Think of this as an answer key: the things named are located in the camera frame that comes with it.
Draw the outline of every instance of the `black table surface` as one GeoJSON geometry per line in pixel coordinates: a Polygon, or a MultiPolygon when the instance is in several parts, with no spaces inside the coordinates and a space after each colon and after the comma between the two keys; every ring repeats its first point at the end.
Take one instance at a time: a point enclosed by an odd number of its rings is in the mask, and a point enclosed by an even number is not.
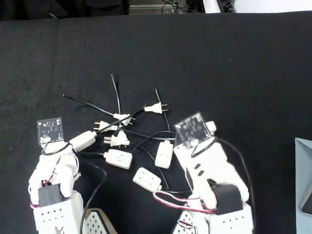
{"type": "MultiPolygon", "coordinates": [[[[1,232],[35,233],[27,192],[40,155],[36,121],[62,117],[65,139],[112,118],[63,93],[117,112],[109,75],[118,81],[123,113],[156,103],[171,125],[201,111],[217,135],[245,156],[254,183],[256,233],[295,233],[294,138],[312,133],[312,13],[122,16],[12,21],[0,24],[1,232]]],[[[166,130],[163,116],[140,114],[129,129],[166,130]]],[[[128,136],[130,140],[140,138],[128,136]]],[[[146,147],[156,154],[157,142],[146,147]]],[[[89,151],[104,152],[99,141],[89,151]]],[[[225,148],[245,179],[238,157],[225,148]]],[[[132,182],[139,167],[158,175],[140,150],[130,170],[93,162],[108,174],[92,207],[121,233],[169,233],[179,211],[132,182]]],[[[165,175],[185,190],[174,157],[165,175]]],[[[100,180],[81,166],[84,201],[100,180]]]]}

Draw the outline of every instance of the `black wire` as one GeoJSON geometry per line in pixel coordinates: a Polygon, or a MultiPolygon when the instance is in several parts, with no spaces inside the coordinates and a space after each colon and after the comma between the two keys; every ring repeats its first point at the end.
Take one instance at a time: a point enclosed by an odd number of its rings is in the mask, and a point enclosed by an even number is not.
{"type": "Polygon", "coordinates": [[[134,150],[136,150],[137,147],[142,146],[143,144],[145,144],[147,141],[149,141],[149,140],[152,139],[153,137],[156,137],[157,135],[162,134],[162,133],[172,133],[172,134],[176,134],[176,133],[171,132],[171,131],[161,131],[161,132],[155,133],[155,134],[151,135],[150,137],[146,138],[145,140],[143,140],[141,143],[139,143],[138,146],[136,146],[136,147],[134,148],[134,150]]]}
{"type": "Polygon", "coordinates": [[[167,5],[167,3],[165,3],[162,7],[161,7],[161,13],[163,14],[164,11],[164,7],[167,5]]]}
{"type": "Polygon", "coordinates": [[[172,3],[170,3],[170,2],[168,2],[168,1],[166,1],[166,0],[162,0],[162,1],[165,2],[166,4],[171,5],[172,7],[175,7],[175,8],[177,8],[177,9],[181,10],[181,11],[188,12],[188,11],[182,9],[182,8],[179,7],[179,6],[174,6],[174,4],[172,4],[172,3]]]}
{"type": "MultiPolygon", "coordinates": [[[[155,162],[155,158],[153,157],[153,155],[152,155],[147,149],[145,149],[145,148],[142,147],[142,146],[139,146],[137,143],[134,143],[134,142],[130,142],[130,145],[133,145],[133,146],[135,146],[136,148],[142,149],[145,153],[148,154],[148,156],[153,160],[153,162],[155,162]]],[[[162,179],[163,179],[163,181],[164,181],[164,183],[165,183],[167,189],[169,189],[169,185],[168,185],[168,182],[167,182],[167,179],[166,179],[164,173],[162,172],[162,170],[161,170],[160,167],[157,167],[157,168],[158,168],[158,170],[159,170],[159,173],[161,174],[161,177],[162,177],[162,179]]]]}
{"type": "Polygon", "coordinates": [[[115,81],[115,79],[113,77],[113,74],[111,74],[111,78],[112,78],[112,82],[113,82],[115,93],[116,93],[116,97],[117,97],[118,113],[121,115],[121,104],[120,104],[119,92],[118,92],[118,89],[117,89],[117,86],[116,86],[116,81],[115,81]]]}
{"type": "Polygon", "coordinates": [[[136,110],[135,112],[133,112],[132,114],[130,114],[130,115],[129,115],[128,117],[126,117],[126,118],[123,118],[123,119],[121,119],[121,120],[117,120],[117,121],[115,121],[115,122],[113,122],[113,123],[107,125],[106,127],[97,130],[96,133],[102,132],[103,130],[105,130],[105,129],[107,129],[107,128],[109,128],[109,127],[111,127],[111,126],[113,126],[113,125],[115,125],[115,124],[117,124],[117,123],[120,123],[120,122],[122,122],[122,121],[124,121],[124,120],[126,120],[126,119],[128,119],[128,118],[131,118],[131,117],[135,116],[137,113],[139,113],[140,111],[144,110],[144,107],[145,107],[145,106],[140,107],[140,109],[136,110]]]}
{"type": "MultiPolygon", "coordinates": [[[[143,133],[138,133],[138,132],[135,132],[135,131],[132,131],[132,130],[129,130],[129,129],[125,129],[125,128],[118,128],[118,130],[123,130],[126,133],[130,133],[130,134],[137,135],[137,136],[140,136],[140,137],[145,137],[145,138],[151,137],[149,135],[146,135],[146,134],[143,134],[143,133]]],[[[152,137],[152,139],[154,139],[154,140],[175,140],[174,137],[173,138],[170,138],[170,137],[168,137],[168,138],[167,137],[152,137]]]]}
{"type": "Polygon", "coordinates": [[[185,191],[169,191],[169,190],[163,190],[164,192],[170,193],[170,194],[189,194],[192,191],[191,190],[185,190],[185,191]]]}
{"type": "MultiPolygon", "coordinates": [[[[74,152],[74,154],[75,154],[76,156],[79,157],[79,154],[78,154],[77,151],[73,150],[73,152],[74,152]]],[[[92,167],[94,167],[94,168],[96,168],[96,169],[98,169],[98,170],[101,170],[101,171],[103,172],[103,180],[98,184],[98,186],[96,187],[96,189],[94,189],[94,191],[93,191],[91,197],[89,198],[87,204],[85,205],[85,207],[84,207],[84,209],[83,209],[83,213],[82,213],[82,217],[81,217],[81,221],[80,221],[80,228],[79,228],[79,233],[80,233],[80,234],[82,234],[83,222],[84,222],[84,218],[85,218],[85,216],[86,216],[87,210],[88,210],[88,208],[89,208],[89,206],[90,206],[90,204],[91,204],[93,198],[94,198],[95,195],[97,194],[97,192],[98,192],[98,190],[100,189],[100,187],[105,183],[106,178],[107,178],[106,171],[105,171],[103,168],[100,168],[100,167],[98,167],[97,165],[95,165],[95,164],[93,164],[93,163],[91,163],[91,162],[86,161],[85,159],[83,159],[83,160],[84,160],[84,162],[86,162],[86,163],[89,164],[90,166],[92,166],[92,167]]]]}
{"type": "Polygon", "coordinates": [[[88,156],[88,158],[104,158],[103,153],[98,153],[98,152],[79,152],[80,155],[85,155],[88,156]]]}
{"type": "Polygon", "coordinates": [[[73,100],[73,101],[81,102],[81,103],[83,103],[83,104],[85,104],[85,105],[88,105],[88,106],[91,106],[91,107],[93,107],[93,108],[95,108],[95,109],[97,109],[97,110],[99,110],[99,111],[102,111],[102,112],[104,112],[104,113],[106,113],[106,114],[108,114],[108,115],[110,115],[110,116],[113,116],[113,115],[114,115],[113,113],[110,113],[110,112],[108,112],[108,111],[105,111],[105,110],[99,108],[98,106],[95,106],[94,104],[92,104],[92,103],[90,103],[90,102],[87,102],[87,101],[84,101],[84,100],[81,100],[81,99],[79,99],[79,98],[70,97],[70,96],[67,96],[67,95],[65,95],[65,94],[63,94],[63,97],[64,97],[64,98],[67,98],[67,99],[70,99],[70,100],[73,100]]]}
{"type": "Polygon", "coordinates": [[[49,142],[48,142],[48,143],[44,146],[44,148],[42,149],[42,151],[41,151],[41,154],[42,154],[42,155],[50,156],[50,155],[57,154],[57,153],[59,153],[59,152],[62,152],[62,151],[65,150],[68,146],[71,145],[71,143],[68,142],[63,148],[60,148],[59,150],[56,150],[56,151],[51,152],[51,153],[46,153],[44,150],[47,148],[48,144],[49,144],[49,142]]]}
{"type": "Polygon", "coordinates": [[[244,167],[244,170],[245,170],[245,174],[247,176],[247,180],[248,180],[248,184],[249,184],[249,190],[250,190],[250,195],[251,195],[251,199],[252,199],[252,207],[253,207],[253,230],[256,230],[256,215],[255,215],[256,209],[255,209],[255,200],[254,200],[254,187],[253,187],[253,182],[252,182],[252,179],[250,177],[247,165],[246,165],[245,160],[244,160],[244,156],[235,146],[233,146],[228,141],[220,139],[218,137],[216,137],[216,141],[229,146],[240,157],[240,160],[241,160],[241,162],[243,164],[243,167],[244,167]]]}

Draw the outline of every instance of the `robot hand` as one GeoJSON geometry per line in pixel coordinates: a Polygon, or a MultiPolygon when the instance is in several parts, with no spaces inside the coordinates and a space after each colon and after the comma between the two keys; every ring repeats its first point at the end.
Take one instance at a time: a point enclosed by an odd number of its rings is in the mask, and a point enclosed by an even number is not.
{"type": "Polygon", "coordinates": [[[188,183],[193,184],[193,196],[202,198],[208,209],[217,207],[217,200],[211,185],[208,181],[213,181],[217,185],[232,184],[240,192],[242,201],[249,199],[249,191],[243,180],[238,175],[235,167],[227,162],[227,157],[220,143],[214,142],[214,137],[198,145],[197,149],[186,149],[184,145],[175,147],[175,154],[185,170],[188,183]],[[210,145],[207,150],[196,157],[192,155],[200,152],[210,145]]]}
{"type": "MultiPolygon", "coordinates": [[[[66,143],[48,144],[46,152],[53,152],[64,147],[66,143]]],[[[74,182],[79,178],[79,162],[72,152],[72,146],[53,154],[40,155],[39,163],[29,179],[28,192],[33,205],[39,205],[39,189],[48,184],[60,184],[60,192],[64,197],[70,197],[74,182]]]]}

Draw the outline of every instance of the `circuit board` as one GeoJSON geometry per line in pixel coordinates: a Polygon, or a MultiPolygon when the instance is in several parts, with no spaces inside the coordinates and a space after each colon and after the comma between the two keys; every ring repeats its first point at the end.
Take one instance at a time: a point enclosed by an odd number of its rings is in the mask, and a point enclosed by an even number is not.
{"type": "Polygon", "coordinates": [[[39,145],[64,140],[62,118],[50,118],[37,121],[39,145]]]}
{"type": "Polygon", "coordinates": [[[187,149],[198,145],[212,136],[200,112],[175,124],[175,129],[187,149]]]}

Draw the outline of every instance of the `white extension socket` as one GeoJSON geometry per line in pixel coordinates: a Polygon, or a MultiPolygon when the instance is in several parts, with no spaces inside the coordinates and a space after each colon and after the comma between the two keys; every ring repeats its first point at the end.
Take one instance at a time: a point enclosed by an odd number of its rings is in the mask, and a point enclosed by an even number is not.
{"type": "Polygon", "coordinates": [[[170,167],[174,145],[165,140],[159,144],[155,159],[155,166],[168,169],[170,167]]]}
{"type": "Polygon", "coordinates": [[[132,154],[121,150],[110,149],[104,153],[106,162],[116,167],[129,169],[132,162],[132,154]]]}
{"type": "Polygon", "coordinates": [[[162,187],[161,179],[143,167],[137,170],[133,182],[150,192],[161,190],[162,187]]]}

